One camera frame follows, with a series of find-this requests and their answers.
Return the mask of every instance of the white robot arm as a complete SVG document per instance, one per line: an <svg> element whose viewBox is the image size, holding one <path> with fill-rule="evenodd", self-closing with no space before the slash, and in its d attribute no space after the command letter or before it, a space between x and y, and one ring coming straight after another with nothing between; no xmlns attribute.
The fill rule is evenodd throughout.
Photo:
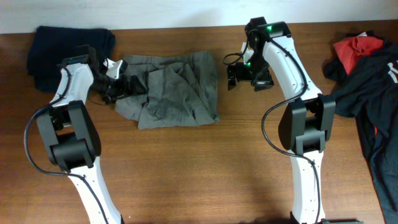
<svg viewBox="0 0 398 224"><path fill-rule="evenodd" d="M292 221L314 223L325 220L322 202L318 201L318 187L320 189L325 141L330 137L333 122L334 101L323 96L311 81L296 53L292 34L284 22L267 24L263 17L255 18L251 19L245 31L252 50L248 49L245 42L242 53L238 54L244 62L235 63L236 60L226 63L229 65L228 89L236 85L235 80L250 81L255 91L272 88L274 82L268 72L268 67L271 66L286 103L289 103L279 125L280 140L289 155L299 155L290 157L294 179ZM315 115L308 118L307 110ZM318 174L318 185L314 168Z"/></svg>
<svg viewBox="0 0 398 224"><path fill-rule="evenodd" d="M68 176L81 197L90 223L121 224L124 223L122 216L111 200L101 173L100 138L84 105L95 81L99 90L107 87L110 89L112 83L109 80L113 79L113 83L116 83L125 62L107 59L108 69L106 75L101 77L92 51L89 48L86 55L66 58L63 61L62 79L57 94L51 101L56 103L37 118L37 124L50 161L67 174L83 177L94 192L91 193L81 179ZM74 132L57 134L58 130L67 126L72 126Z"/></svg>

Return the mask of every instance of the black cable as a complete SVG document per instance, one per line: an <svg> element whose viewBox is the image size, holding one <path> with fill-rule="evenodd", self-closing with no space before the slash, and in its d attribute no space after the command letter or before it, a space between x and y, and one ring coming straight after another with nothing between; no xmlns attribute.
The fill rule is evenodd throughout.
<svg viewBox="0 0 398 224"><path fill-rule="evenodd" d="M244 50L241 52L241 53L232 53L232 54L228 54L228 55L225 55L225 57L224 57L224 59L223 59L223 64L224 65L233 65L233 64L235 64L236 62L238 62L241 58L243 58L243 55L244 55L244 53L246 53L246 51L248 50L248 47L249 47L249 39L250 39L250 35L252 34L252 33L254 33L254 32L258 32L258 33L260 33L258 30L256 30L256 29L253 29L253 30L250 30L249 31L249 33L247 34L247 39L246 39L246 45L244 46ZM228 57L230 57L230 56L239 56L236 60L234 60L233 62L230 62L230 63L226 63L225 62L225 59L227 59Z"/></svg>
<svg viewBox="0 0 398 224"><path fill-rule="evenodd" d="M30 118L30 120L28 121L28 123L26 124L25 127L25 131L24 131L24 147L25 147L25 153L27 156L27 159L29 160L29 162L32 164L32 166L38 170L39 172L43 173L43 174L47 174L47 175L52 175L52 176L59 176L59 177L76 177L79 178L81 181L83 181L83 183L85 183L85 185L87 186L88 190L91 192L91 194L93 195L94 199L97 201L97 204L99 206L99 209L101 210L101 213L104 217L105 223L108 224L108 219L106 218L105 212L104 212L104 208L102 207L102 204L100 202L100 200L98 199L98 197L96 196L95 192L93 191L93 189L91 188L91 186L88 184L87 180L85 179L85 177L82 177L80 175L77 174L69 174L69 173L61 173L61 172L49 172L46 170L41 169L34 161L32 156L30 155L29 152L29 147L28 147L28 136L29 136L29 129L30 126L32 125L32 122L38 118L40 115L42 115L43 113L45 113L47 110L50 109L50 107L56 103L58 103L59 101L61 101L65 95L68 92L69 86L70 86L70 79L71 79L71 73L69 72L69 70L66 67L63 67L63 69L65 69L65 71L67 71L68 74L68 82L67 82L67 86L65 87L65 90L63 91L63 93L60 95L60 97L58 99L56 99L55 101L45 105L43 108L39 109L38 111L36 111L32 117Z"/></svg>
<svg viewBox="0 0 398 224"><path fill-rule="evenodd" d="M91 89L89 89L89 90L88 90L88 93L87 93L87 99L88 99L90 102L92 102L92 103L94 103L95 105L98 105L98 106L107 106L107 104L97 103L97 102L93 101L93 100L90 98L90 94L91 94Z"/></svg>
<svg viewBox="0 0 398 224"><path fill-rule="evenodd" d="M301 69L301 66L299 65L299 63L296 61L296 59L294 59L294 57L290 54L289 51L287 51L286 49L284 49L282 46L280 46L277 42L275 42L274 40L271 39L271 43L273 43L275 46L277 46L281 51L283 51L287 56L290 57L290 59L292 59L294 65L297 67L297 69L299 70L302 78L303 78L303 82L304 82L304 86L303 86L303 91L298 94L297 96L294 96L290 99L287 99L285 101L282 101L274 106L272 106L271 108L269 108L266 113L264 114L264 116L262 117L261 120L261 129L262 129L262 134L264 135L264 138L266 139L266 141L268 142L268 144L274 148L276 151L286 155L286 156L291 156L291 157L297 157L297 158L301 158L301 159L305 159L306 161L308 161L311 164L311 167L313 169L313 172L315 174L315 179L317 182L317 191L318 191L318 212L317 212L317 217L315 219L315 224L318 223L318 219L319 219L319 214L320 214L320 208L321 208L321 195L320 195L320 183L319 183L319 176L318 176L318 172L317 172L317 168L315 167L315 162L311 161L309 158L305 157L305 156L300 156L300 155L296 155L296 154L292 154L289 152L285 152L284 150L279 149L274 143L272 143L272 141L268 138L268 135L266 133L266 128L265 128L265 123L266 123L266 118L268 116L268 114L273 111L274 109L285 105L287 103L293 102L296 99L300 98L301 96L304 95L304 93L306 92L307 88L308 88L308 83L307 83L307 79L305 78L304 72Z"/></svg>

